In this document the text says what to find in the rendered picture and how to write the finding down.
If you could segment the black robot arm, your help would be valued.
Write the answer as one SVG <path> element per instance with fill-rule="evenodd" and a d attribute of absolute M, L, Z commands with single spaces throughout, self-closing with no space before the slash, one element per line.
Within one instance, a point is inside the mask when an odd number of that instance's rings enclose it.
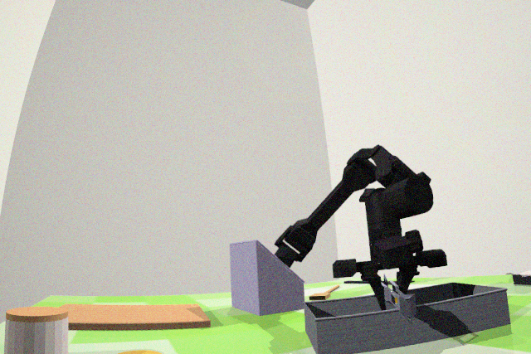
<path fill-rule="evenodd" d="M 376 165 L 368 159 L 371 158 Z M 375 181 L 383 187 L 366 188 Z M 279 249 L 275 252 L 289 268 L 296 261 L 302 262 L 313 249 L 317 231 L 341 207 L 354 192 L 364 190 L 359 201 L 365 202 L 368 225 L 379 222 L 399 221 L 428 212 L 433 206 L 431 178 L 424 172 L 415 174 L 397 156 L 391 155 L 383 146 L 361 148 L 347 162 L 343 178 L 324 201 L 307 218 L 289 225 L 276 240 Z M 372 235 L 374 237 L 372 237 Z M 290 248 L 282 240 L 297 249 Z M 383 269 L 395 269 L 402 264 L 412 264 L 413 254 L 423 251 L 419 230 L 410 230 L 405 236 L 400 233 L 380 238 L 371 234 L 370 255 L 373 264 Z"/>

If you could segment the grey canister with wooden lid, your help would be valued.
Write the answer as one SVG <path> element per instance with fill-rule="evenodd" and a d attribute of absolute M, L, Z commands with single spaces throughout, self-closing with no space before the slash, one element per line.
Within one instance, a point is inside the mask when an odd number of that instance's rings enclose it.
<path fill-rule="evenodd" d="M 7 310 L 4 354 L 68 354 L 68 319 L 58 307 Z"/>

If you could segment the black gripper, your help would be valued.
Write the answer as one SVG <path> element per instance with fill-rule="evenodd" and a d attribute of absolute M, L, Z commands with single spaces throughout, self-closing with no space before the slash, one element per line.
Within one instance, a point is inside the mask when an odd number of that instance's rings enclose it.
<path fill-rule="evenodd" d="M 368 225 L 369 247 L 371 245 L 371 234 L 374 233 L 378 233 L 380 238 L 390 238 L 394 233 L 400 233 L 402 237 L 401 222 L 388 221 Z M 426 266 L 430 269 L 447 266 L 446 253 L 442 249 L 416 252 L 413 257 L 414 262 L 412 264 L 402 264 L 396 267 L 399 268 L 399 271 L 397 271 L 397 285 L 403 294 L 407 294 L 409 284 L 413 277 L 420 274 L 420 272 L 417 271 L 418 265 L 420 265 L 420 267 Z M 353 277 L 357 272 L 360 272 L 361 280 L 370 283 L 369 285 L 372 287 L 372 290 L 376 295 L 380 308 L 386 310 L 381 276 L 378 275 L 378 270 L 384 270 L 382 265 L 373 264 L 372 258 L 371 261 L 361 262 L 356 262 L 356 259 L 344 259 L 335 260 L 332 267 L 334 278 Z"/>

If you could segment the wooden board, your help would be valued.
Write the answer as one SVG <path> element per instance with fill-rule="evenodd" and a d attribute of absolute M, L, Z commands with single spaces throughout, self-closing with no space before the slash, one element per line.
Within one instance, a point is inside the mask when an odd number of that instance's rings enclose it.
<path fill-rule="evenodd" d="M 161 330 L 210 327 L 198 304 L 97 305 L 64 304 L 68 330 Z"/>

